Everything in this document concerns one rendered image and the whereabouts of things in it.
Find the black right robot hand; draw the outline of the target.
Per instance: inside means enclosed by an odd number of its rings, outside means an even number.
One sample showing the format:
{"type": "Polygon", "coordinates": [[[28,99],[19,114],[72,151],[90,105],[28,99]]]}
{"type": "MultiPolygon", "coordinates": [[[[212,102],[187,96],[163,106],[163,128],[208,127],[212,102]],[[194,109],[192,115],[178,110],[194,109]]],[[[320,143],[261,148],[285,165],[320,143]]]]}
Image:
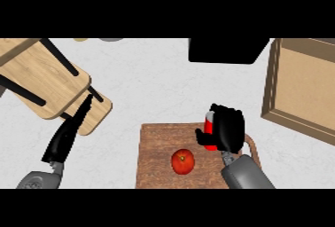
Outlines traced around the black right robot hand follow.
{"type": "Polygon", "coordinates": [[[212,133],[194,130],[199,145],[214,145],[218,151],[237,153],[245,142],[245,118],[240,110],[212,104],[212,133]]]}

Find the red can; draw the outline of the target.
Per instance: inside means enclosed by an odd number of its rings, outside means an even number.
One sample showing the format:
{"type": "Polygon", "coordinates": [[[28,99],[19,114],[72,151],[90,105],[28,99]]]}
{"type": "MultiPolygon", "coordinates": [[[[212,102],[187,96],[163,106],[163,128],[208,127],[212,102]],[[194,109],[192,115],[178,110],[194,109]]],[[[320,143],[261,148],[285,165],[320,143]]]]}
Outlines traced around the red can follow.
{"type": "MultiPolygon", "coordinates": [[[[203,122],[203,133],[208,133],[212,135],[212,123],[214,123],[214,111],[209,111],[205,115],[205,122],[203,122]]],[[[208,151],[215,151],[217,146],[215,145],[205,145],[203,146],[208,151]]]]}

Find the cardboard box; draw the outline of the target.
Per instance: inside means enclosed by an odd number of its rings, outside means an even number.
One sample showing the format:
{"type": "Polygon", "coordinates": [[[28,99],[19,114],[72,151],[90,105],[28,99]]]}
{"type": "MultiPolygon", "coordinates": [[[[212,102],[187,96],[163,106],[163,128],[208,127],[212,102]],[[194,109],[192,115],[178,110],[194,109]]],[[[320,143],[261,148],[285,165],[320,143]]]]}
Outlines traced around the cardboard box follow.
{"type": "Polygon", "coordinates": [[[276,38],[261,118],[335,145],[335,38],[276,38]]]}

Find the red tomato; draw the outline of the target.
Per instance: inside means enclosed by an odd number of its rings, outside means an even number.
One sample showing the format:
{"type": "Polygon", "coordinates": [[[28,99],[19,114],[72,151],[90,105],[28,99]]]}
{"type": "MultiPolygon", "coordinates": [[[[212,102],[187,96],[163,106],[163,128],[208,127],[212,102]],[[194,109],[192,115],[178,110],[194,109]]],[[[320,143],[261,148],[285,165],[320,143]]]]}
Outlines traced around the red tomato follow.
{"type": "Polygon", "coordinates": [[[171,167],[178,175],[187,175],[194,167],[194,158],[190,150],[178,149],[171,155],[171,167]]]}

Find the black appliance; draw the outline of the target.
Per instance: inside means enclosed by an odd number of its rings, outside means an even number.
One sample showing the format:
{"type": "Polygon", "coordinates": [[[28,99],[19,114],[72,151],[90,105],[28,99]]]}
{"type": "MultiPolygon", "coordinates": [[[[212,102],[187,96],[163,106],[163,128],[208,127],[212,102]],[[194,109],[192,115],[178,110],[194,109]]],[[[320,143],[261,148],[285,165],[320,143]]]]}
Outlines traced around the black appliance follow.
{"type": "Polygon", "coordinates": [[[268,38],[190,38],[189,62],[245,64],[255,62],[268,38]]]}

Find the pale wooden rack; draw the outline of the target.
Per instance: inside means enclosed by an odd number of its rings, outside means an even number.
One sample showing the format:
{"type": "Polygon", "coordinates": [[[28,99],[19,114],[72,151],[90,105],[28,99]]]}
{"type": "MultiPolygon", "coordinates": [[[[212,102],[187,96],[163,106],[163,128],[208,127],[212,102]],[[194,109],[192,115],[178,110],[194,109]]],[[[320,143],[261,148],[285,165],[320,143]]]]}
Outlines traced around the pale wooden rack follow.
{"type": "Polygon", "coordinates": [[[35,103],[16,94],[44,120],[73,116],[91,94],[78,134],[87,136],[94,131],[112,103],[93,89],[88,73],[66,60],[48,38],[0,38],[0,75],[40,98],[35,103]]]}

